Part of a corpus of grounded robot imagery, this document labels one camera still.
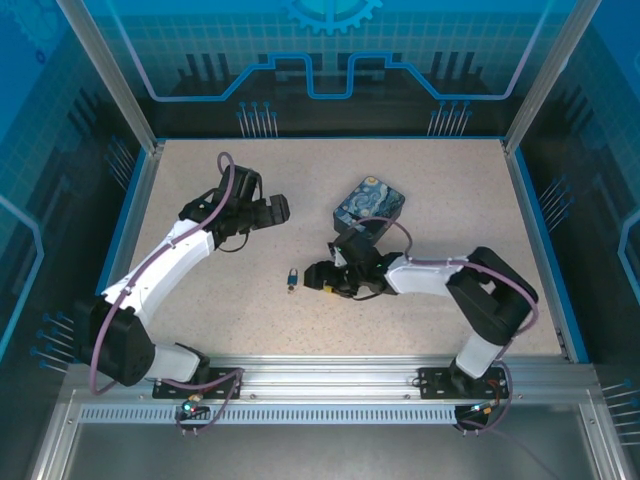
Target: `glass panel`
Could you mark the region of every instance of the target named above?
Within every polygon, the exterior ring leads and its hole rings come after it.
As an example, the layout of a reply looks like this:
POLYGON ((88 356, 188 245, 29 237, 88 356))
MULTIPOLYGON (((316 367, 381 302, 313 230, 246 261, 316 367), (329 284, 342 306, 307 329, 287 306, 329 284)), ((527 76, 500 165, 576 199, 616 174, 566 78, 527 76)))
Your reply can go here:
POLYGON ((95 293, 140 145, 55 2, 0 1, 0 32, 0 458, 21 479, 72 360, 43 315, 95 293))
MULTIPOLYGON (((588 354, 604 386, 629 377, 633 390, 640 382, 638 21, 638 2, 602 2, 521 146, 588 354)), ((616 419, 637 433, 629 390, 608 393, 627 394, 615 410, 626 415, 616 419)), ((639 450, 630 452, 640 465, 639 450)))
POLYGON ((86 3, 159 136, 459 136, 506 132, 574 0, 86 3))

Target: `beige table surface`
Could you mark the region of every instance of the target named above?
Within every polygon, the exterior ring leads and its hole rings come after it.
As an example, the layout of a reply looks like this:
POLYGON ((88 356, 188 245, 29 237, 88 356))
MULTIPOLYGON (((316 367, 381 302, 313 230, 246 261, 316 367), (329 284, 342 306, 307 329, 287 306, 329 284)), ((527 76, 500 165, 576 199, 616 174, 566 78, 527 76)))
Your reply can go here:
MULTIPOLYGON (((210 354, 387 355, 457 352, 471 328, 451 299, 383 296, 354 302, 306 288, 287 294, 290 268, 328 260, 332 212, 368 175, 406 196, 401 223, 416 257, 466 255, 486 245, 538 291, 541 317, 510 353, 560 352, 499 142, 493 140, 171 140, 166 143, 138 239, 137 264, 185 203, 217 186, 218 152, 283 193, 291 219, 255 231, 244 250, 215 252, 167 296, 150 327, 158 342, 210 354)), ((229 240, 233 248, 241 238, 229 240)), ((381 253, 403 250, 392 228, 381 253)))

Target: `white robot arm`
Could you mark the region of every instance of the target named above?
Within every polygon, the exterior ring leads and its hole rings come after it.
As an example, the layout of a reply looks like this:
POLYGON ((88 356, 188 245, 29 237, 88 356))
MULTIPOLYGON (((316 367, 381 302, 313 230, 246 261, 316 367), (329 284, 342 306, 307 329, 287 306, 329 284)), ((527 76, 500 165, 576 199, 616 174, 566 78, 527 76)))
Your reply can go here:
POLYGON ((305 286, 355 300, 363 299, 358 297, 359 289, 368 287, 374 296, 428 293, 456 301, 474 330, 448 373, 447 381, 463 397, 471 396, 476 380, 482 379, 529 313, 537 309, 538 296, 531 285, 486 247, 444 260, 408 258, 400 252, 383 256, 366 235, 350 229, 329 249, 333 260, 310 266, 305 286))
POLYGON ((135 285, 127 287, 140 265, 109 286, 100 297, 76 305, 76 358, 90 364, 98 331, 121 292, 127 294, 113 317, 100 349, 98 371, 130 386, 143 378, 172 379, 178 382, 205 383, 209 377, 209 359, 184 345, 154 344, 147 335, 153 314, 167 294, 198 262, 208 257, 227 237, 248 235, 251 230, 279 225, 289 219, 289 206, 283 195, 262 197, 258 173, 235 166, 231 195, 220 214, 201 230, 183 241, 175 241, 207 219, 220 203, 229 182, 229 168, 220 187, 213 188, 185 205, 179 220, 164 240, 148 256, 165 245, 167 248, 144 270, 135 285), (254 200, 256 189, 260 198, 254 200))

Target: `starry night box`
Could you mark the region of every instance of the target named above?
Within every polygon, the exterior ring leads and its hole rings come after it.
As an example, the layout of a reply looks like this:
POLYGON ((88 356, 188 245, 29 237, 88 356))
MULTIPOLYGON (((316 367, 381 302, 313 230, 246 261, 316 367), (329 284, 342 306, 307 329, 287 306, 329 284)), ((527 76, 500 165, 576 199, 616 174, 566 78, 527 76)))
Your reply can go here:
MULTIPOLYGON (((333 228, 342 233, 366 217, 385 217, 396 220, 402 212, 404 195, 375 177, 365 178, 333 212, 333 228)), ((390 223, 365 222, 354 228, 375 244, 390 223)))

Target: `enclosure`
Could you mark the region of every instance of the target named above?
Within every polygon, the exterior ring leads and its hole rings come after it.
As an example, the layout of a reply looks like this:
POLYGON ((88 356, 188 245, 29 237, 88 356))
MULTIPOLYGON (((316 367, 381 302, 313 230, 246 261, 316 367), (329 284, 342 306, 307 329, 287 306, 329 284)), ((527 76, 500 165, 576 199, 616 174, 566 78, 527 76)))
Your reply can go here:
POLYGON ((636 478, 639 20, 633 0, 0 0, 3 478, 636 478), (73 307, 218 184, 221 151, 291 218, 154 316, 154 341, 245 369, 184 439, 152 383, 90 393, 73 307), (448 299, 287 290, 363 178, 405 196, 415 255, 486 245, 537 291, 498 435, 413 384, 472 331, 448 299))

